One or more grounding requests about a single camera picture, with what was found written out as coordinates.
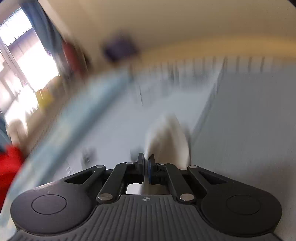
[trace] crosshair symbol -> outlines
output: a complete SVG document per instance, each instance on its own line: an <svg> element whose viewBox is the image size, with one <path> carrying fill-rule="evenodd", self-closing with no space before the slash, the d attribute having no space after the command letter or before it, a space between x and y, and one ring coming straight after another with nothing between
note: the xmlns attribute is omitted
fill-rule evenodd
<svg viewBox="0 0 296 241"><path fill-rule="evenodd" d="M144 198L142 198L142 200L143 200L144 202L148 202L148 201L151 200L151 198L149 198L149 197L144 197Z"/></svg>

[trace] red cloth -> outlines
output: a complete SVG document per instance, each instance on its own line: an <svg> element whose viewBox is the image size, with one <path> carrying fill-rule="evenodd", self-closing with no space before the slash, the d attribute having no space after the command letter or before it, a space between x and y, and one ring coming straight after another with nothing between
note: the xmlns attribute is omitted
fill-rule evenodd
<svg viewBox="0 0 296 241"><path fill-rule="evenodd" d="M6 150L6 153L0 153L0 211L10 184L24 162L19 148L7 146Z"/></svg>

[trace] window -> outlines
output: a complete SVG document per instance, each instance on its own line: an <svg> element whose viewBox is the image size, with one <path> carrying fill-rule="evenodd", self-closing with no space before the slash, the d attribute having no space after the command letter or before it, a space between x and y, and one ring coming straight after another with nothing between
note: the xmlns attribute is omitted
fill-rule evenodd
<svg viewBox="0 0 296 241"><path fill-rule="evenodd" d="M0 111L7 123L38 107L35 96L58 70L21 8L0 24Z"/></svg>

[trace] light blue fabric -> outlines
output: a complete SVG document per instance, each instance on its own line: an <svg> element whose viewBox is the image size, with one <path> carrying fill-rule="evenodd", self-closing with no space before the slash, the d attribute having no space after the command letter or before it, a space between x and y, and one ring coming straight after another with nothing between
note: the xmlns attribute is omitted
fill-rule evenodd
<svg viewBox="0 0 296 241"><path fill-rule="evenodd" d="M39 37L43 47L52 55L62 53L62 37L37 0L29 0L20 4Z"/></svg>
<svg viewBox="0 0 296 241"><path fill-rule="evenodd" d="M61 113L53 131L32 153L15 177L0 213L0 241L16 231L10 217L12 201L22 192L44 184L89 130L98 116L119 96L131 80L124 69L109 72L91 80Z"/></svg>
<svg viewBox="0 0 296 241"><path fill-rule="evenodd" d="M5 146L10 143L10 139L6 132L5 119L4 116L0 113L0 152L4 152Z"/></svg>

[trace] ribbed black surface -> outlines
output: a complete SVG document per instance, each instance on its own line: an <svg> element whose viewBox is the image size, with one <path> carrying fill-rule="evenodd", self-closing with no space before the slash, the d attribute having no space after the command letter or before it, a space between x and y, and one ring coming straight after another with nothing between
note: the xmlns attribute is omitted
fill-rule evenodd
<svg viewBox="0 0 296 241"><path fill-rule="evenodd" d="M55 236L19 231L11 241L163 241L252 240L279 241L273 234L252 238L232 237L208 226L195 207L175 202L171 195L122 195L112 204L99 205L81 226Z"/></svg>

